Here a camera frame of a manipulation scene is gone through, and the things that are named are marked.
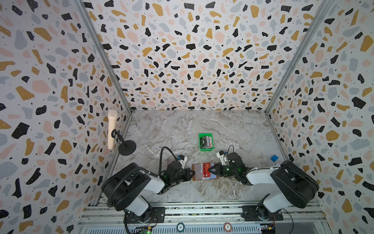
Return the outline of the brown leather card holder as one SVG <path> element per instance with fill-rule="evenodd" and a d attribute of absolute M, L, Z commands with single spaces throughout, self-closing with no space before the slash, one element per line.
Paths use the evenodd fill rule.
<path fill-rule="evenodd" d="M 192 170 L 194 170 L 196 172 L 195 175 L 192 178 L 193 181 L 203 180 L 202 179 L 203 163 L 193 164 L 192 165 Z"/>

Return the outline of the red VIP card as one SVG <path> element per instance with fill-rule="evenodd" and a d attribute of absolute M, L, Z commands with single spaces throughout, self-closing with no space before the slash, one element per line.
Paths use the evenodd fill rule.
<path fill-rule="evenodd" d="M 209 169 L 211 167 L 213 167 L 215 164 L 214 163 L 204 163 L 203 164 L 203 172 L 202 172 L 202 179 L 203 180 L 206 180 L 206 179 L 216 179 L 217 176 L 210 172 Z"/>

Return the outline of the green plastic card tray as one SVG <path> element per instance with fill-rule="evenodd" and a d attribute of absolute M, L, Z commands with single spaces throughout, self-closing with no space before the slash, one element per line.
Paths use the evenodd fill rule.
<path fill-rule="evenodd" d="M 201 151 L 212 151 L 214 149 L 213 135 L 210 133 L 199 134 L 199 149 Z"/>

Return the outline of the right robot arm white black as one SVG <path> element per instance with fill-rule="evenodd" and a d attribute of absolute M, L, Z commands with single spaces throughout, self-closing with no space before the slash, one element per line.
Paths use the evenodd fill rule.
<path fill-rule="evenodd" d="M 255 207 L 243 208 L 242 217 L 245 219 L 268 221 L 275 219 L 287 207 L 303 209 L 319 190 L 318 183 L 289 160 L 274 167 L 257 168 L 245 166 L 242 158 L 235 152 L 227 154 L 226 158 L 226 165 L 221 162 L 213 166 L 205 164 L 203 175 L 234 178 L 246 186 L 270 184 L 277 186 L 279 190 L 275 194 L 267 194 Z"/>

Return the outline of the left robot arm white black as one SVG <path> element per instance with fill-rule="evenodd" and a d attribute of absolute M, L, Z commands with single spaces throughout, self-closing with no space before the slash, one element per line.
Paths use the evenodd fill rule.
<path fill-rule="evenodd" d="M 179 161 L 172 161 L 160 175 L 131 163 L 107 179 L 101 190 L 107 197 L 107 207 L 146 220 L 151 216 L 152 207 L 141 196 L 144 190 L 162 195 L 172 187 L 191 181 L 194 175 L 195 171 L 183 168 Z"/>

